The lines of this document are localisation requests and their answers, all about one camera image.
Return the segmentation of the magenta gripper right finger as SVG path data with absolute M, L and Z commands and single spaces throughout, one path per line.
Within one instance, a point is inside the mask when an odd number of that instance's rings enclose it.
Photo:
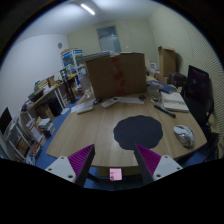
M 161 178 L 182 169 L 182 167 L 169 155 L 160 156 L 141 145 L 136 145 L 134 155 L 145 184 L 160 180 Z

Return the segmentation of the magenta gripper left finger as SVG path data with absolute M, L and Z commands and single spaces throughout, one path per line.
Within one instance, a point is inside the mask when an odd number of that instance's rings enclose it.
M 74 154 L 60 156 L 46 171 L 83 187 L 95 156 L 95 146 L 89 145 Z

